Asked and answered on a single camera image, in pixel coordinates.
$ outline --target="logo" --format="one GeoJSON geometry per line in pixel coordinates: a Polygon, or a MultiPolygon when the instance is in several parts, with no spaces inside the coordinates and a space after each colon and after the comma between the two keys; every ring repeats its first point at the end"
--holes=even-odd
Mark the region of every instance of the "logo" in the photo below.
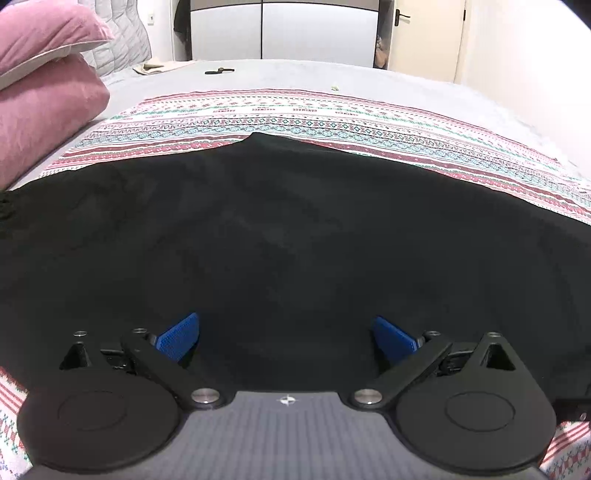
{"type": "Polygon", "coordinates": [[[286,407],[289,407],[290,405],[293,405],[294,403],[297,402],[297,399],[292,397],[291,395],[286,395],[285,397],[281,397],[279,400],[283,405],[285,405],[286,407]]]}

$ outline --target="gray quilted headboard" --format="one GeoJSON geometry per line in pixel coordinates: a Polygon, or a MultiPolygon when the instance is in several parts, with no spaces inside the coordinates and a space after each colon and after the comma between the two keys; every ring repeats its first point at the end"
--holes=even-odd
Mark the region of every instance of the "gray quilted headboard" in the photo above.
{"type": "Polygon", "coordinates": [[[138,15],[138,0],[78,0],[93,9],[111,28],[115,39],[83,53],[86,61],[104,77],[152,56],[148,32],[138,15]]]}

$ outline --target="black t-shirt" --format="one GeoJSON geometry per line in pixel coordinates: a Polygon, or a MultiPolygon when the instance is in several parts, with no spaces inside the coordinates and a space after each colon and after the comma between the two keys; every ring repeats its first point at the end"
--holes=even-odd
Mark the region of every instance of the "black t-shirt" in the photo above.
{"type": "Polygon", "coordinates": [[[197,312],[211,387],[352,391],[369,326],[502,332],[552,399],[591,380],[591,228],[403,163],[253,134],[3,196],[0,366],[31,387],[75,330],[197,312]]]}

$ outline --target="white wardrobe door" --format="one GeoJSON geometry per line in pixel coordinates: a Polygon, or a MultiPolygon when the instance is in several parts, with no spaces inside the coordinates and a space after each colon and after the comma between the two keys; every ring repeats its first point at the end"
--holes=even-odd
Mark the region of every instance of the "white wardrobe door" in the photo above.
{"type": "Polygon", "coordinates": [[[261,4],[191,12],[193,60],[261,58],[261,4]]]}
{"type": "Polygon", "coordinates": [[[262,57],[374,65],[378,13],[322,4],[263,3],[262,57]]]}

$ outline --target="gray gripper base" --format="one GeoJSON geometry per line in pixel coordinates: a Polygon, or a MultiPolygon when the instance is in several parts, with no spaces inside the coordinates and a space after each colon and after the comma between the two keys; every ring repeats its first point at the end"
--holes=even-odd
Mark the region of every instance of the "gray gripper base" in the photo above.
{"type": "MultiPolygon", "coordinates": [[[[378,413],[336,393],[238,392],[192,413],[178,435],[143,462],[101,475],[33,467],[22,480],[467,480],[409,452],[378,413]]],[[[537,468],[497,477],[544,480],[537,468]]]]}

